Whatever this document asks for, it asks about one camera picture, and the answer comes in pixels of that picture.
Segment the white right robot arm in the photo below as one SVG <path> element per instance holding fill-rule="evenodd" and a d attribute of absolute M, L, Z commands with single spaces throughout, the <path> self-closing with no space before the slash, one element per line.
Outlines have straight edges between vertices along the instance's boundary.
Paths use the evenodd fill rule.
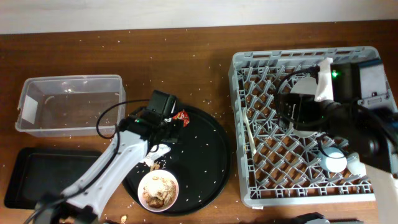
<path fill-rule="evenodd" d="M 316 102 L 312 95 L 275 94 L 275 109 L 299 128 L 348 140 L 365 165 L 378 203 L 381 223 L 397 223 L 397 112 L 366 108 L 356 101 Z"/>

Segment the white plastic fork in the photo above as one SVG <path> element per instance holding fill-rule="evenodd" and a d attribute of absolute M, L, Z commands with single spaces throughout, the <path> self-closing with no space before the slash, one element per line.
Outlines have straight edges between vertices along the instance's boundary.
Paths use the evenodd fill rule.
<path fill-rule="evenodd" d="M 250 124 L 249 124 L 249 119 L 248 119 L 248 115 L 247 115 L 247 109 L 243 108 L 243 122 L 246 125 L 246 129 L 248 132 L 248 139 L 249 139 L 249 145 L 250 145 L 250 150 L 251 150 L 251 154 L 254 156 L 256 154 L 256 145 L 254 143 L 254 138 L 251 132 L 251 128 L 250 128 Z"/>

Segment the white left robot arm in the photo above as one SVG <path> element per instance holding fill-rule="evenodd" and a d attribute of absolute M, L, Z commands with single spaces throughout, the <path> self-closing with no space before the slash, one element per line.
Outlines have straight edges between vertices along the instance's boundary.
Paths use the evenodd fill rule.
<path fill-rule="evenodd" d="M 46 195 L 26 223 L 98 223 L 108 200 L 130 170 L 148 154 L 156 154 L 164 142 L 178 141 L 183 121 L 129 116 L 116 128 L 111 144 L 96 162 L 61 195 Z"/>

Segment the light blue cup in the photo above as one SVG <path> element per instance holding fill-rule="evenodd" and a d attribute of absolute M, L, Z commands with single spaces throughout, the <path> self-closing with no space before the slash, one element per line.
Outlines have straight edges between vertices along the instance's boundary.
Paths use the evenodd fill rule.
<path fill-rule="evenodd" d="M 319 165 L 323 170 L 339 173 L 346 169 L 347 159 L 338 148 L 328 147 L 323 152 L 318 153 L 318 158 L 320 159 Z"/>

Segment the red snack wrapper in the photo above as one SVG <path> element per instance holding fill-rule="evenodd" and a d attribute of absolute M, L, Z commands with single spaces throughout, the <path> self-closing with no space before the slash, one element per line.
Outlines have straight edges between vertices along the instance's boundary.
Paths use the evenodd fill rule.
<path fill-rule="evenodd" d="M 185 110 L 179 111 L 172 117 L 172 125 L 176 127 L 186 127 L 190 123 L 190 117 Z"/>

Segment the small white cup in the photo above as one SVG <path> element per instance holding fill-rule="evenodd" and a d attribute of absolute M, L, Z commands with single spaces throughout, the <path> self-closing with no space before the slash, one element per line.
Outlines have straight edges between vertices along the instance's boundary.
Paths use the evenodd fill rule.
<path fill-rule="evenodd" d="M 351 174 L 359 177 L 364 177 L 366 175 L 365 165 L 359 160 L 359 156 L 357 154 L 350 154 L 347 157 L 347 169 Z"/>

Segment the grey plate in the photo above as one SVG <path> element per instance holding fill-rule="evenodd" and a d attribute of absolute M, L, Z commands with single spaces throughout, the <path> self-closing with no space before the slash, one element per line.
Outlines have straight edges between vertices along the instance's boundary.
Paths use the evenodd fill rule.
<path fill-rule="evenodd" d="M 297 81 L 296 84 L 292 87 L 290 92 L 298 94 L 314 95 L 316 90 L 317 90 L 316 79 L 312 77 L 306 77 Z M 308 138 L 310 136 L 316 135 L 316 132 L 298 131 L 296 129 L 293 129 L 293 133 L 300 138 Z"/>

